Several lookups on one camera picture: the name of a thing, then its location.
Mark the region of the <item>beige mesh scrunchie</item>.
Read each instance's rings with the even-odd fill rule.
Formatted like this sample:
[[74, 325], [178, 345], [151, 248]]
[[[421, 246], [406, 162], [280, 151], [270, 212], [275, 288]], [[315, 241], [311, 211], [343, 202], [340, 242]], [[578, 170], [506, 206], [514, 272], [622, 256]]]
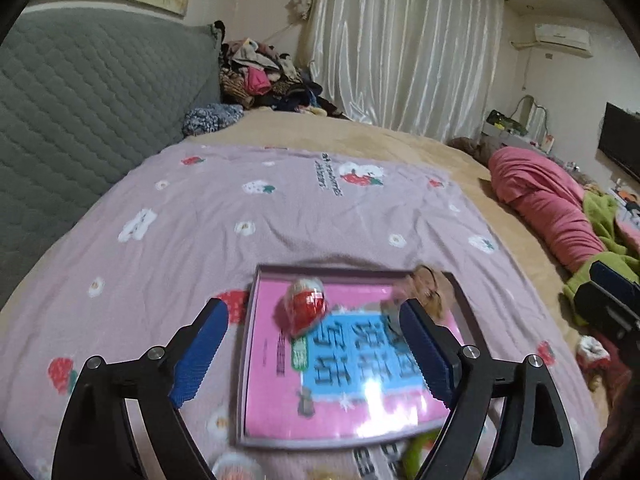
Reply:
[[415, 299], [437, 324], [444, 325], [454, 301], [454, 289], [448, 278], [437, 269], [419, 264], [394, 288], [393, 302], [400, 306]]

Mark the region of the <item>red white chocolate egg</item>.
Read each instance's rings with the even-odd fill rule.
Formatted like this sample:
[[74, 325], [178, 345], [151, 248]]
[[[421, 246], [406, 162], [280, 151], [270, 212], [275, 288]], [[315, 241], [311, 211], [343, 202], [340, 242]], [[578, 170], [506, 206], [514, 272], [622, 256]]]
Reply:
[[310, 332], [329, 313], [326, 291], [318, 278], [295, 280], [286, 290], [283, 305], [292, 338]]

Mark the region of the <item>green blanket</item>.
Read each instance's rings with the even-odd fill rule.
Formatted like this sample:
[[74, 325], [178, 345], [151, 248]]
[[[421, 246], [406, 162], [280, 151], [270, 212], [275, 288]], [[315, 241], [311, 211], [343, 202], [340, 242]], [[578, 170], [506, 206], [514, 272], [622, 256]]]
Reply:
[[608, 193], [586, 191], [582, 210], [589, 221], [597, 248], [578, 263], [572, 277], [565, 283], [567, 298], [578, 325], [586, 325], [574, 306], [580, 285], [589, 281], [590, 266], [600, 261], [631, 283], [639, 283], [639, 214], [624, 211], [620, 203]]

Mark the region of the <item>pink quilt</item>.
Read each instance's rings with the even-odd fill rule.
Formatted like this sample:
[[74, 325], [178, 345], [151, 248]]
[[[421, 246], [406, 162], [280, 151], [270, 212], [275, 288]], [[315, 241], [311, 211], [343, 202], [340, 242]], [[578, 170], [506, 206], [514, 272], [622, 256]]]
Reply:
[[585, 190], [551, 159], [506, 146], [490, 156], [491, 186], [544, 241], [549, 252], [574, 272], [598, 242], [582, 210]]

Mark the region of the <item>pink book tray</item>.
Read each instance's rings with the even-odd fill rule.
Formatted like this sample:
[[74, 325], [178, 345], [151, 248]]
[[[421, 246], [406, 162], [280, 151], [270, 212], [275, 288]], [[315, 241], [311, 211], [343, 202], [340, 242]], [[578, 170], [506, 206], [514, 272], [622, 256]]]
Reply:
[[[236, 440], [249, 448], [353, 448], [441, 427], [446, 406], [423, 382], [383, 309], [401, 270], [258, 266], [247, 307]], [[283, 299], [299, 278], [322, 281], [330, 314], [286, 332]]]

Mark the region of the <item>lilac strawberry print sheet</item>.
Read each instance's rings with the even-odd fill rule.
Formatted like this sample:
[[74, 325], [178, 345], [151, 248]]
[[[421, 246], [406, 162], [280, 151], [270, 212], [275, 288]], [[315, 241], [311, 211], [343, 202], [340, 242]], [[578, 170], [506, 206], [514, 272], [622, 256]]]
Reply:
[[539, 354], [579, 466], [599, 423], [572, 350], [496, 230], [444, 172], [326, 153], [183, 142], [146, 160], [38, 263], [1, 315], [1, 429], [35, 479], [85, 362], [165, 349], [208, 300], [222, 341], [181, 416], [206, 466], [269, 479], [399, 479], [438, 427], [392, 302], [418, 266], [454, 336]]

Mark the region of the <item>white air conditioner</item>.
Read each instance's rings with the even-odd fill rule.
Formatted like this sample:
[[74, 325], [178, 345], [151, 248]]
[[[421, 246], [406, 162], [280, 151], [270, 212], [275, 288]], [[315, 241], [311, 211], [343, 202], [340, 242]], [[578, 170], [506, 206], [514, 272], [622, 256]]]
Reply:
[[588, 30], [557, 24], [535, 24], [537, 44], [570, 52], [583, 58], [592, 57], [591, 36]]

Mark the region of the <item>white satin curtain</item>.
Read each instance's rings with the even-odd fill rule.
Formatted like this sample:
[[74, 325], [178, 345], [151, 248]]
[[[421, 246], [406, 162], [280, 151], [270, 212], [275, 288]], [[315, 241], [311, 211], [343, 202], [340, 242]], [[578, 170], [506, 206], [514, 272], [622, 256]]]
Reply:
[[355, 122], [447, 142], [480, 132], [504, 0], [293, 0], [298, 58]]

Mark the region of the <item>blue patterned cloth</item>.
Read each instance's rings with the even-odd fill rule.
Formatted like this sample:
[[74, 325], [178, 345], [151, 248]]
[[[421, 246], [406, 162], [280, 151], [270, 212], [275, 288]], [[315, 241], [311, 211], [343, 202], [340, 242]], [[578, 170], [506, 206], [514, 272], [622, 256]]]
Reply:
[[238, 104], [212, 103], [204, 107], [194, 107], [186, 113], [182, 123], [185, 136], [217, 132], [239, 122], [244, 110]]

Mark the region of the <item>grey quilted headboard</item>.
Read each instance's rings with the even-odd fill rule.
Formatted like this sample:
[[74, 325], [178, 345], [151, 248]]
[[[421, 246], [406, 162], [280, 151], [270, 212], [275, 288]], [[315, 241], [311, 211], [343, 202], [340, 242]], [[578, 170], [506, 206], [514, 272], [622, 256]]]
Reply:
[[61, 8], [1, 45], [1, 295], [113, 185], [217, 102], [224, 25]]

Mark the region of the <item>pile of clothes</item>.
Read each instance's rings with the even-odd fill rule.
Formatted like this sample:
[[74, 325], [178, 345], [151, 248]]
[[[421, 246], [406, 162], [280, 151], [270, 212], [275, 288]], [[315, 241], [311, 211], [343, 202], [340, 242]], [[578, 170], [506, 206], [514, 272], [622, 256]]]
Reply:
[[337, 105], [322, 96], [323, 89], [298, 68], [288, 53], [250, 38], [226, 41], [222, 21], [212, 25], [220, 35], [219, 84], [222, 99], [244, 110], [270, 108], [346, 119]]

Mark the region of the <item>black wall television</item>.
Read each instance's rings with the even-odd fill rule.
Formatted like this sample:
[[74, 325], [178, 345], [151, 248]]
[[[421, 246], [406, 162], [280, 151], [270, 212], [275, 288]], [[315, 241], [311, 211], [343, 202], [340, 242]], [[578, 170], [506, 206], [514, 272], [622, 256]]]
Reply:
[[640, 118], [606, 103], [598, 149], [634, 180], [640, 172]]

